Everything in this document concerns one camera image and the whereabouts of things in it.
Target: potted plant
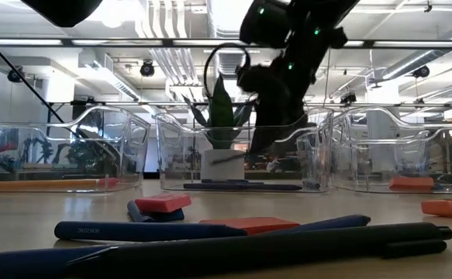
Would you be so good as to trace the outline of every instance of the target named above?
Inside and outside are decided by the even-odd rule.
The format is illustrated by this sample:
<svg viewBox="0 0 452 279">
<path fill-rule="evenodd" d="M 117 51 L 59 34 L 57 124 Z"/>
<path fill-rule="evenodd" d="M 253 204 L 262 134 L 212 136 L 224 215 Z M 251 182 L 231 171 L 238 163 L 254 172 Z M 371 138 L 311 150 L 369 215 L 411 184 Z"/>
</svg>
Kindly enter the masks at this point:
<svg viewBox="0 0 452 279">
<path fill-rule="evenodd" d="M 205 119 L 202 112 L 185 97 L 185 102 L 190 106 L 196 122 L 208 128 L 207 140 L 213 149 L 202 151 L 201 179 L 227 180 L 244 179 L 244 154 L 241 150 L 231 150 L 233 141 L 241 133 L 244 123 L 250 119 L 253 102 L 245 102 L 236 111 L 233 111 L 231 97 L 224 88 L 224 79 L 219 76 L 214 87 L 213 94 L 209 97 L 209 119 Z M 214 160 L 237 157 L 223 164 L 211 165 Z"/>
</svg>

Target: white wall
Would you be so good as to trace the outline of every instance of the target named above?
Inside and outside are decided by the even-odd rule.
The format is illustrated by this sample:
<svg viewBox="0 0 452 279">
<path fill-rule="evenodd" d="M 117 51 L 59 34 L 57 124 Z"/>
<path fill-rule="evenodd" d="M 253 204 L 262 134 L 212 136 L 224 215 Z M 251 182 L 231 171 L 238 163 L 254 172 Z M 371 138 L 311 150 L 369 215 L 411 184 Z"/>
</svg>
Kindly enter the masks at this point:
<svg viewBox="0 0 452 279">
<path fill-rule="evenodd" d="M 41 108 L 40 100 L 24 84 L 13 84 L 0 72 L 0 122 L 46 120 Z"/>
</svg>

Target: orange eraser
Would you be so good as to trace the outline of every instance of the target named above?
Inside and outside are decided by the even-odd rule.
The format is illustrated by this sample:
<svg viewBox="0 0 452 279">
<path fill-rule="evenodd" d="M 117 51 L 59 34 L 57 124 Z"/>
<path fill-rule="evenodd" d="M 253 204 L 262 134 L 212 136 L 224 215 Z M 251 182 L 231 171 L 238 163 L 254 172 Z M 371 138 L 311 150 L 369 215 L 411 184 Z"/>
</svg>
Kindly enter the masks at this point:
<svg viewBox="0 0 452 279">
<path fill-rule="evenodd" d="M 191 204 L 186 194 L 161 194 L 134 200 L 141 212 L 174 212 Z"/>
<path fill-rule="evenodd" d="M 394 177 L 389 181 L 392 191 L 431 191 L 434 179 L 431 177 Z"/>
<path fill-rule="evenodd" d="M 452 201 L 422 201 L 422 212 L 430 215 L 452 217 Z"/>
<path fill-rule="evenodd" d="M 278 229 L 290 229 L 300 224 L 296 222 L 286 221 L 274 217 L 250 217 L 250 218 L 234 218 L 234 219 L 216 219 L 202 220 L 200 223 L 205 224 L 221 224 L 236 229 L 244 229 L 248 235 L 257 233 L 265 233 Z"/>
</svg>

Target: ceiling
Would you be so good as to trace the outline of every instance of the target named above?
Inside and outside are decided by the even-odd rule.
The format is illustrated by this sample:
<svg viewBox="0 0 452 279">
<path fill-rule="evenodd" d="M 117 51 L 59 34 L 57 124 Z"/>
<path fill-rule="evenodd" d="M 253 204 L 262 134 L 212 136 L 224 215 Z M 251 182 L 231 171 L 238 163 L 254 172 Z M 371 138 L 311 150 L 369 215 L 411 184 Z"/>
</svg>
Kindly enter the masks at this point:
<svg viewBox="0 0 452 279">
<path fill-rule="evenodd" d="M 119 13 L 123 14 L 124 23 L 118 28 L 108 28 L 102 22 L 100 12 L 88 18 L 72 29 L 61 29 L 53 26 L 33 10 L 21 2 L 2 0 L 0 2 L 0 37 L 74 37 L 74 38 L 137 38 L 134 19 L 140 16 L 134 12 L 139 0 L 119 0 Z M 207 2 L 221 2 L 228 15 L 223 21 L 231 26 L 239 26 L 246 10 L 242 8 L 246 0 L 193 0 L 185 1 L 185 31 L 191 38 L 212 37 L 209 26 Z M 352 40 L 438 40 L 452 30 L 452 0 L 431 0 L 433 9 L 424 12 L 427 1 L 423 0 L 361 0 L 341 26 L 348 38 Z M 154 3 L 150 1 L 150 21 L 153 20 Z M 176 16 L 176 1 L 173 15 Z M 161 7 L 161 27 L 164 29 L 164 4 Z M 76 91 L 77 95 L 94 95 L 96 98 L 120 101 L 120 93 L 102 78 L 87 74 L 80 67 L 78 48 L 4 48 L 8 57 L 48 57 L 71 71 L 85 86 Z M 154 60 L 151 51 L 145 48 L 96 48 L 97 59 L 108 54 L 114 61 L 114 71 L 122 77 L 144 100 L 167 101 L 165 93 L 166 75 L 156 66 L 153 77 L 142 77 L 140 67 L 143 60 Z M 191 49 L 198 79 L 202 79 L 203 65 L 209 55 L 205 49 Z M 356 75 L 369 69 L 383 69 L 398 63 L 414 50 L 331 50 L 322 62 L 318 82 L 313 85 L 307 95 L 311 102 L 322 102 L 325 97 L 338 100 L 345 91 L 354 91 L 360 102 L 365 100 L 367 89 L 365 79 Z M 274 50 L 256 50 L 250 54 L 254 64 L 269 64 L 277 55 Z M 412 77 L 399 77 L 399 94 L 402 102 L 412 102 L 417 96 L 431 91 L 438 91 L 452 85 L 452 53 L 430 61 L 427 66 L 431 70 L 428 78 L 415 80 Z M 438 99 L 438 102 L 451 101 L 452 92 Z"/>
</svg>

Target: green leaf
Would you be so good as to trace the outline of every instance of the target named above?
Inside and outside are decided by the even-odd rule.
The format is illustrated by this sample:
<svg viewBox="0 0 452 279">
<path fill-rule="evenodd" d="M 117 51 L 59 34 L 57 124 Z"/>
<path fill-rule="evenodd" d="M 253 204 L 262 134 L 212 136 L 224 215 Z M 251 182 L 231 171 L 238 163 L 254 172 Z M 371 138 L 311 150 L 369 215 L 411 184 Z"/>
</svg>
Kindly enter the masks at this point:
<svg viewBox="0 0 452 279">
<path fill-rule="evenodd" d="M 245 103 L 240 105 L 234 112 L 234 126 L 241 127 L 250 119 L 251 111 L 254 109 L 252 105 Z"/>
<path fill-rule="evenodd" d="M 224 88 L 224 79 L 219 75 L 216 86 L 213 90 L 212 100 L 210 102 L 210 122 L 211 127 L 233 127 L 233 103 L 231 97 Z"/>
<path fill-rule="evenodd" d="M 200 112 L 200 110 L 197 109 L 191 103 L 191 101 L 189 101 L 188 98 L 186 98 L 185 96 L 183 96 L 183 98 L 185 99 L 186 104 L 188 104 L 189 107 L 191 108 L 191 112 L 193 112 L 193 115 L 195 116 L 196 122 L 198 122 L 201 126 L 208 127 L 207 121 L 205 120 L 205 117 L 203 117 L 202 112 Z"/>
</svg>

